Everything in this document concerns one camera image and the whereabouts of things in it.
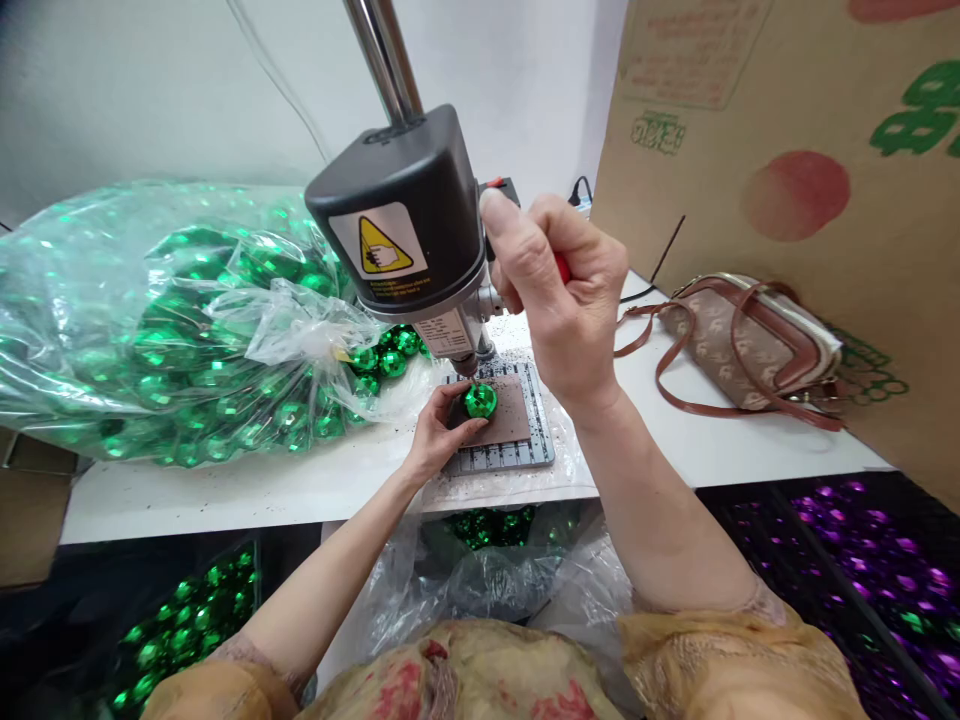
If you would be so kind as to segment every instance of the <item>red handle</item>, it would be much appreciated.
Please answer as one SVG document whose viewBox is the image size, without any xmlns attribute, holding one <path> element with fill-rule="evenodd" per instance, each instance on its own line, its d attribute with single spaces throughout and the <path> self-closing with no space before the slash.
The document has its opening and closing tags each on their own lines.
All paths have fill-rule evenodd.
<svg viewBox="0 0 960 720">
<path fill-rule="evenodd" d="M 557 261 L 557 270 L 560 271 L 560 279 L 566 285 L 570 282 L 570 266 L 567 265 L 567 259 L 560 253 L 554 253 L 553 259 Z"/>
</svg>

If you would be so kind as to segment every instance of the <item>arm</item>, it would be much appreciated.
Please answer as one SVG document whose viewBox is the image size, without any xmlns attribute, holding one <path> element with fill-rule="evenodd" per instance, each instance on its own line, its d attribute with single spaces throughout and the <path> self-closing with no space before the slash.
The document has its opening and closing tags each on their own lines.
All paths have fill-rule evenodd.
<svg viewBox="0 0 960 720">
<path fill-rule="evenodd" d="M 434 390 L 420 413 L 413 448 L 400 468 L 264 603 L 238 634 L 287 683 L 298 688 L 316 671 L 373 564 L 417 492 L 483 427 L 445 426 L 450 402 L 469 381 Z"/>
<path fill-rule="evenodd" d="M 497 254 L 494 283 L 511 312 L 527 313 L 537 368 L 573 419 L 634 588 L 664 609 L 742 606 L 756 590 L 749 565 L 663 456 L 613 371 L 623 245 L 559 197 L 538 199 L 524 215 L 486 190 L 480 207 Z M 553 252 L 570 266 L 566 285 Z"/>
</svg>

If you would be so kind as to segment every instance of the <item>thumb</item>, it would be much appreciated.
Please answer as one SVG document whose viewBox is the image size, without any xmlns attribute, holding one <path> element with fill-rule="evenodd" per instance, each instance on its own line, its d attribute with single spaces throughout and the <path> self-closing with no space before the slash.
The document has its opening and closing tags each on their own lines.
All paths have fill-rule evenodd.
<svg viewBox="0 0 960 720">
<path fill-rule="evenodd" d="M 467 420 L 462 425 L 451 430 L 450 442 L 453 445 L 453 449 L 456 450 L 467 440 L 480 432 L 480 428 L 486 427 L 489 424 L 490 421 L 486 418 L 474 418 L 473 420 Z"/>
<path fill-rule="evenodd" d="M 527 313 L 574 303 L 563 287 L 553 250 L 539 225 L 495 188 L 487 188 L 480 196 L 480 217 L 500 268 Z"/>
</svg>

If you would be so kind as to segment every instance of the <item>hand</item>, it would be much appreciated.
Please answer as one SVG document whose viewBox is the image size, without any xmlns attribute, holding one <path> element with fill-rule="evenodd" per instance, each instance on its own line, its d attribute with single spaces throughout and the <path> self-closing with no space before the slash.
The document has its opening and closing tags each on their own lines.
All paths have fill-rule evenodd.
<svg viewBox="0 0 960 720">
<path fill-rule="evenodd" d="M 620 394 L 613 334 L 626 248 L 556 195 L 537 198 L 524 215 L 499 190 L 487 189 L 480 215 L 497 253 L 493 284 L 510 312 L 526 310 L 544 383 L 571 414 L 612 404 Z M 570 266 L 566 285 L 554 252 Z"/>
<path fill-rule="evenodd" d="M 489 422 L 484 418 L 474 418 L 453 430 L 447 429 L 450 403 L 465 393 L 470 385 L 470 380 L 441 385 L 433 391 L 426 407 L 420 411 L 413 447 L 400 467 L 400 471 L 418 487 L 440 472 L 457 449 Z"/>
</svg>

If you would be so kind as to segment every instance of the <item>white table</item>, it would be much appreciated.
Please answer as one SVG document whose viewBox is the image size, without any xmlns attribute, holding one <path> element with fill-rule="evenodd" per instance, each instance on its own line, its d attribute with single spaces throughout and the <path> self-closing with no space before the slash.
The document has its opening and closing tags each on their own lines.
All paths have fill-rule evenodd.
<svg viewBox="0 0 960 720">
<path fill-rule="evenodd" d="M 623 293 L 631 295 L 645 287 L 647 283 L 631 273 Z M 663 299 L 654 292 L 641 302 Z M 626 323 L 618 331 L 617 346 L 635 338 L 645 322 Z M 523 315 L 497 318 L 489 328 L 501 353 L 532 359 Z M 776 416 L 718 420 L 676 410 L 660 397 L 653 380 L 657 361 L 669 345 L 669 336 L 655 330 L 646 347 L 616 361 L 616 372 L 653 437 L 692 487 L 892 469 L 845 432 L 827 433 Z M 683 357 L 664 374 L 663 382 L 682 398 L 726 404 Z M 553 467 L 443 479 L 428 486 L 422 509 L 449 511 L 595 497 L 597 490 L 569 418 L 546 391 L 544 403 L 557 449 Z M 400 464 L 410 448 L 413 429 L 412 419 L 397 425 L 377 424 L 349 432 L 340 442 L 305 457 L 248 455 L 227 465 L 194 470 L 98 463 L 73 489 L 60 542 L 347 518 Z"/>
</svg>

